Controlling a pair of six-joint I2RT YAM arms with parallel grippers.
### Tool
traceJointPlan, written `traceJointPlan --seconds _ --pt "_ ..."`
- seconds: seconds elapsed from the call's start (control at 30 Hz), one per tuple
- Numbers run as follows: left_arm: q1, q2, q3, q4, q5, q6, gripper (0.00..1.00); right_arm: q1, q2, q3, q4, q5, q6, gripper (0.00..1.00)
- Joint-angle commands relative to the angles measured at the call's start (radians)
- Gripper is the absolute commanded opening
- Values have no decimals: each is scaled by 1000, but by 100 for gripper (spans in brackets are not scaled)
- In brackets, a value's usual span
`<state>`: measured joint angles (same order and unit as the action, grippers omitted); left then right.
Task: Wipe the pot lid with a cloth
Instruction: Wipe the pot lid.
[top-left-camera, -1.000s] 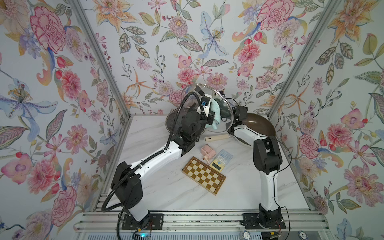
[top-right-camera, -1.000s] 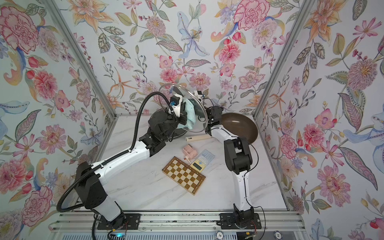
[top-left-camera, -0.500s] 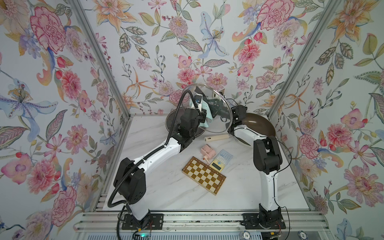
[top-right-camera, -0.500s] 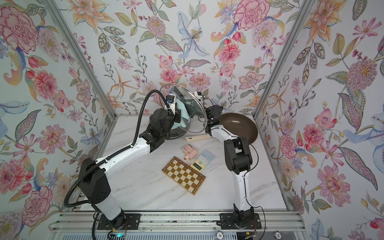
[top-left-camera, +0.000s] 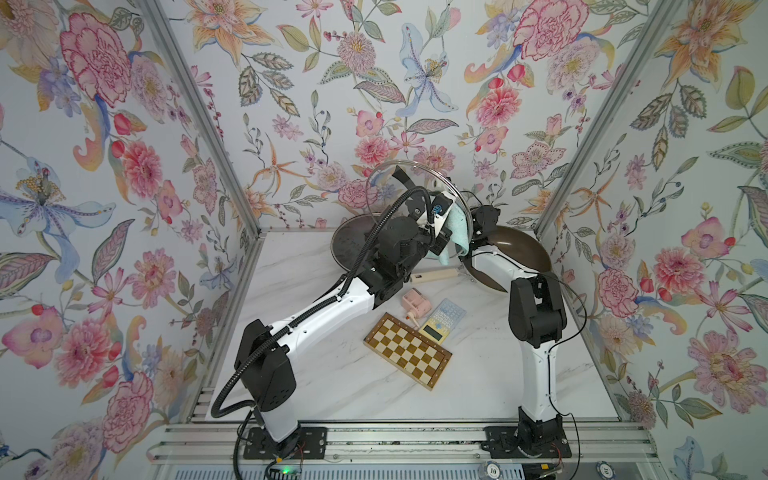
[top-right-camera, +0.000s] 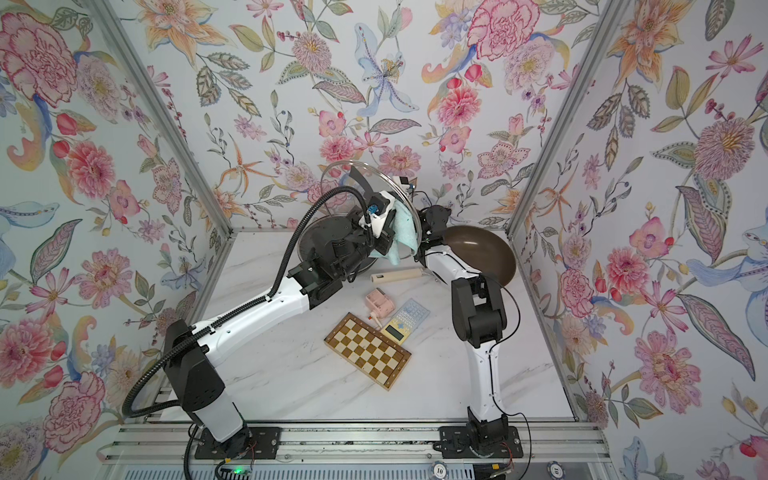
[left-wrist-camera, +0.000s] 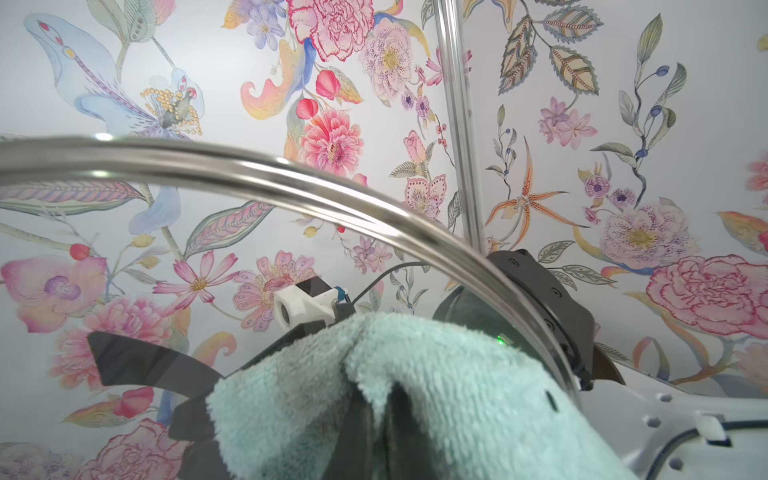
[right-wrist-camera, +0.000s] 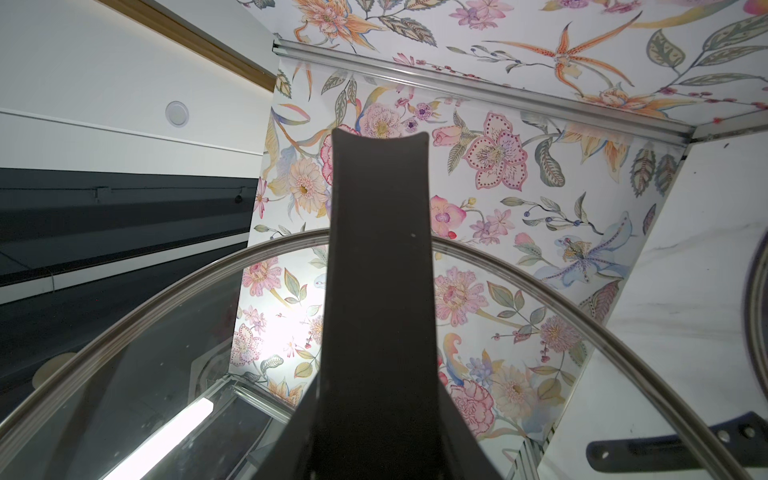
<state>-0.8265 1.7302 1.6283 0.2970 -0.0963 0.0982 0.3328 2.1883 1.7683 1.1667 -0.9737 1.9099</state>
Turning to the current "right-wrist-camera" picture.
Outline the glass pot lid black handle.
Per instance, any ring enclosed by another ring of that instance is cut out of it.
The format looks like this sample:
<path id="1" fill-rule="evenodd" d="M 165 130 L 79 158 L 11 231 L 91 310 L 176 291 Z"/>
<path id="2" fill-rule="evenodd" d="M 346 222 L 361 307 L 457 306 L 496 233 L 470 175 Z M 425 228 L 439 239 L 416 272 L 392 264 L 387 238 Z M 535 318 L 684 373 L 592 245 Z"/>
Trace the glass pot lid black handle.
<path id="1" fill-rule="evenodd" d="M 516 425 L 491 396 L 501 367 L 477 381 L 457 357 L 460 338 L 439 334 L 433 257 L 484 275 L 501 319 L 525 300 L 522 327 L 547 320 L 577 334 L 580 355 L 599 351 L 671 427 L 667 436 L 601 440 L 576 451 L 595 473 L 653 473 L 678 466 L 714 479 L 744 479 L 753 441 L 738 424 L 723 441 L 650 367 L 600 322 L 515 265 L 428 232 L 427 140 L 365 140 L 341 131 L 341 191 L 328 229 L 269 241 L 224 257 L 128 313 L 65 363 L 1 425 L 5 479 L 234 479 L 251 454 L 257 479 L 494 479 L 481 442 Z M 278 359 L 256 360 L 242 313 L 231 353 L 250 373 L 227 373 L 183 392 L 163 363 L 192 362 L 214 341 L 214 309 L 248 267 L 326 257 L 326 286 L 297 314 L 321 318 L 317 352 L 299 352 L 297 394 L 271 393 Z"/>

